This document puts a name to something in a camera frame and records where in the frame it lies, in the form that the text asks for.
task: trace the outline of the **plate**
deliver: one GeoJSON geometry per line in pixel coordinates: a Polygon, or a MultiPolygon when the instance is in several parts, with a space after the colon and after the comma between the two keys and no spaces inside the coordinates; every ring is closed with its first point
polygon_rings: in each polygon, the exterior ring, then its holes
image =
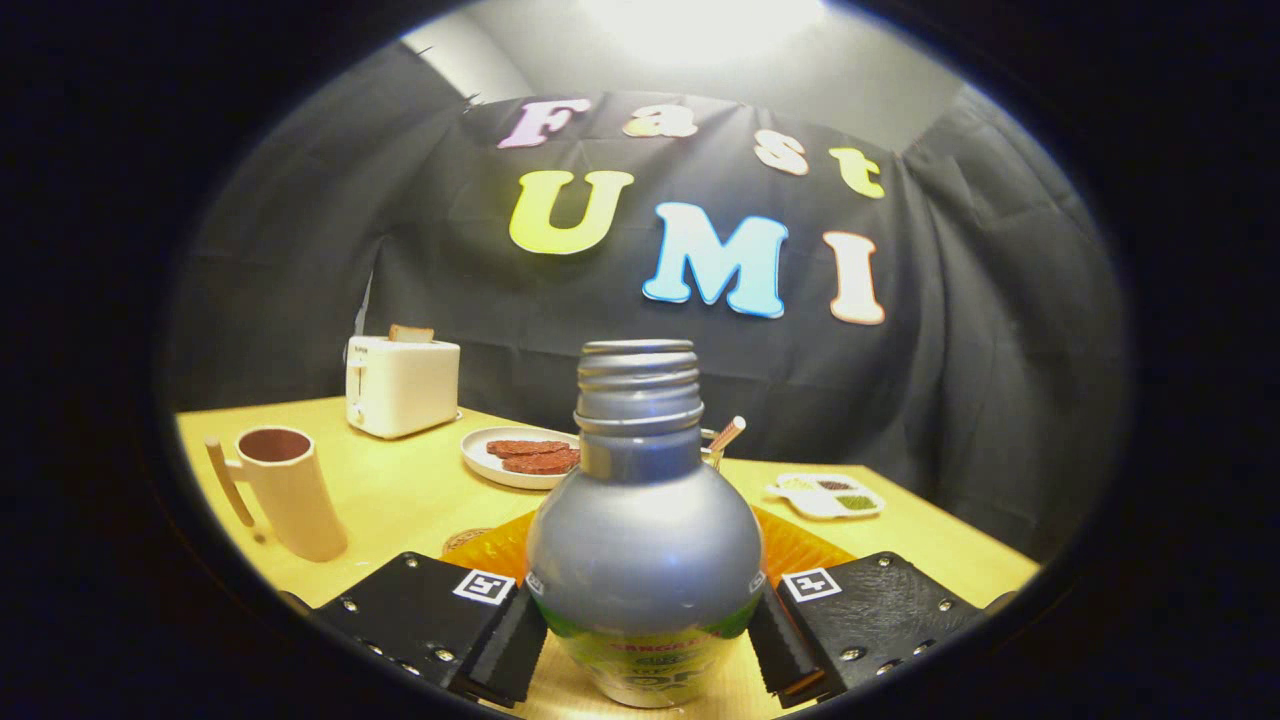
{"type": "Polygon", "coordinates": [[[552,489],[557,483],[563,480],[564,475],[568,473],[562,473],[559,475],[530,475],[527,473],[512,473],[511,470],[504,470],[502,468],[502,457],[489,455],[489,451],[485,450],[485,446],[495,439],[558,439],[561,442],[567,442],[570,447],[577,450],[577,436],[558,433],[556,430],[547,430],[543,428],[485,428],[483,430],[468,433],[467,437],[462,438],[462,460],[467,464],[467,468],[471,468],[480,475],[495,483],[511,486],[513,488],[552,489]]]}
{"type": "Polygon", "coordinates": [[[796,512],[810,520],[826,520],[832,518],[869,518],[884,510],[884,500],[867,488],[867,486],[850,478],[849,475],[790,473],[778,475],[776,486],[765,486],[768,492],[791,501],[796,512]],[[828,489],[820,484],[822,480],[845,486],[838,489],[828,489]],[[851,510],[845,507],[841,497],[865,497],[872,507],[865,510],[851,510]]]}

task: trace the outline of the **bottle label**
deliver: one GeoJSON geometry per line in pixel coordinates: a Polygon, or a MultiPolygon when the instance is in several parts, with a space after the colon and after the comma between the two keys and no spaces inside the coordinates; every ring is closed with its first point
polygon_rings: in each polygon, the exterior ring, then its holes
{"type": "Polygon", "coordinates": [[[541,602],[538,607],[570,657],[604,694],[637,707],[666,707],[705,691],[728,641],[746,630],[759,600],[755,593],[713,625],[652,635],[599,633],[573,624],[541,602]]]}

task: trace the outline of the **cream mug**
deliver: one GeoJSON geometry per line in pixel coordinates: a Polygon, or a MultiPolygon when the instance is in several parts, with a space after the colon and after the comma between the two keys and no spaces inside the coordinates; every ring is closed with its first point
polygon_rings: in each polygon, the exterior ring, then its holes
{"type": "Polygon", "coordinates": [[[347,550],[347,534],[333,510],[310,436],[280,425],[250,428],[236,439],[239,461],[227,460],[218,439],[206,438],[205,448],[242,523],[252,527],[253,518],[237,482],[253,488],[275,537],[298,557],[324,562],[347,550]]]}

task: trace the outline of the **blue letter m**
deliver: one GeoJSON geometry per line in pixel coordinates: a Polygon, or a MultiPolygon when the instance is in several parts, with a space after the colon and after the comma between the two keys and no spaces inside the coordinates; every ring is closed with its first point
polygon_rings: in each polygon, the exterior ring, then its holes
{"type": "Polygon", "coordinates": [[[645,297],[685,302],[692,291],[685,284],[685,261],[694,272],[698,291],[707,305],[719,300],[728,281],[737,286],[728,293],[728,306],[748,315],[778,318],[778,251],[787,228],[777,220],[749,217],[728,242],[721,243],[707,213],[687,202],[663,202],[654,209],[666,222],[658,272],[643,286],[645,297]]]}

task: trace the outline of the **yellow letter u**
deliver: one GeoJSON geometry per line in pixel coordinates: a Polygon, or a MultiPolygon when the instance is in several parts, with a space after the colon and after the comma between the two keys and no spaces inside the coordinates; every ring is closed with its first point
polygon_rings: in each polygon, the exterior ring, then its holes
{"type": "Polygon", "coordinates": [[[575,228],[553,228],[552,206],[559,188],[572,179],[573,173],[564,170],[535,170],[520,178],[525,190],[511,214],[511,240],[516,245],[548,255],[572,255],[591,247],[609,232],[622,188],[635,182],[630,173],[618,170],[588,173],[584,179],[591,184],[591,195],[582,222],[575,228]]]}

